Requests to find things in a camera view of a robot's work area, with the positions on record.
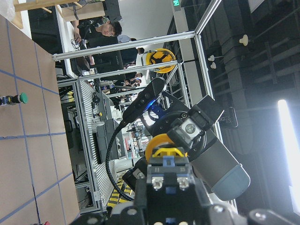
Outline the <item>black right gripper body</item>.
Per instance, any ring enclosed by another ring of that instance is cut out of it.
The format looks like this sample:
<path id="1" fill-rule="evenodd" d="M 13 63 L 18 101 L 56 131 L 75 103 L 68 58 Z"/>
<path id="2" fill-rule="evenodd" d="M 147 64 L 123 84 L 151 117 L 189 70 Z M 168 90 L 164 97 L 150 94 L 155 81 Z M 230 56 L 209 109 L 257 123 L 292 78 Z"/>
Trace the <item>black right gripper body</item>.
<path id="1" fill-rule="evenodd" d="M 123 175 L 123 180 L 136 191 L 137 181 L 153 181 L 153 189 L 164 186 L 168 175 L 182 190 L 194 181 L 193 170 L 217 195 L 225 190 L 225 170 L 217 169 L 218 162 L 210 156 L 215 152 L 212 145 L 220 143 L 211 131 L 223 110 L 206 96 L 189 111 L 169 111 L 151 126 L 152 139 L 145 155 Z"/>

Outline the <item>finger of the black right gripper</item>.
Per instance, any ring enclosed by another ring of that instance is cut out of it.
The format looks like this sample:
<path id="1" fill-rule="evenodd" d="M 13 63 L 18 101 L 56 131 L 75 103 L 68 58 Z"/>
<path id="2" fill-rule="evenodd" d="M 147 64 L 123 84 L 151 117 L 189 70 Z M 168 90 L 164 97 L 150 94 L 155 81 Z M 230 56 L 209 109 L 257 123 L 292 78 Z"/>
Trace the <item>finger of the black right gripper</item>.
<path id="1" fill-rule="evenodd" d="M 206 144 L 206 134 L 191 118 L 177 119 L 167 132 L 172 142 L 189 155 L 201 153 Z"/>

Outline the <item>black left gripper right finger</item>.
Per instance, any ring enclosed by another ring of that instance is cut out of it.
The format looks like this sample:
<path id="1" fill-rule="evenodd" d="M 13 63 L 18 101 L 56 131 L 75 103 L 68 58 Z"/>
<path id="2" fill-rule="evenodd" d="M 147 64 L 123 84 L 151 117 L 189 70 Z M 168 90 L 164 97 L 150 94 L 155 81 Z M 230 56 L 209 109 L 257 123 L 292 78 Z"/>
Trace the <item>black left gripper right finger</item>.
<path id="1" fill-rule="evenodd" d="M 193 197 L 193 223 L 194 225 L 212 225 L 212 201 L 202 180 L 192 176 L 195 185 L 195 197 Z"/>

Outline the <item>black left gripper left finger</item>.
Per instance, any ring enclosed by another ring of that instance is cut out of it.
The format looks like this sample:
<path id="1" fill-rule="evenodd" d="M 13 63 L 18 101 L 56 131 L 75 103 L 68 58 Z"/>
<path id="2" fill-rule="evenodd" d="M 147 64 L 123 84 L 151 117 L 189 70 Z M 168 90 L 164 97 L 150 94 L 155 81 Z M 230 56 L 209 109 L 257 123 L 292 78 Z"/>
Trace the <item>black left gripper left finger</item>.
<path id="1" fill-rule="evenodd" d="M 135 181 L 135 199 L 134 207 L 138 211 L 138 215 L 142 218 L 141 225 L 149 225 L 149 184 L 147 183 L 147 177 L 140 174 Z"/>

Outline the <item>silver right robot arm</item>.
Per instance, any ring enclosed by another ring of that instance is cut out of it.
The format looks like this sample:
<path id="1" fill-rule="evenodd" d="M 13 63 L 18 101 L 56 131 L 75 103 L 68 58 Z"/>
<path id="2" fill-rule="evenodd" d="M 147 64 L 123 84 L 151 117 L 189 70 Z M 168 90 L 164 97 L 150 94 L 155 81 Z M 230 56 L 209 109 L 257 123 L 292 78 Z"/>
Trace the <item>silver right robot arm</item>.
<path id="1" fill-rule="evenodd" d="M 147 127 L 152 139 L 144 157 L 128 170 L 124 181 L 136 189 L 143 179 L 149 195 L 193 195 L 205 182 L 221 200 L 240 196 L 250 177 L 214 134 L 223 108 L 205 96 L 192 108 L 177 102 Z"/>

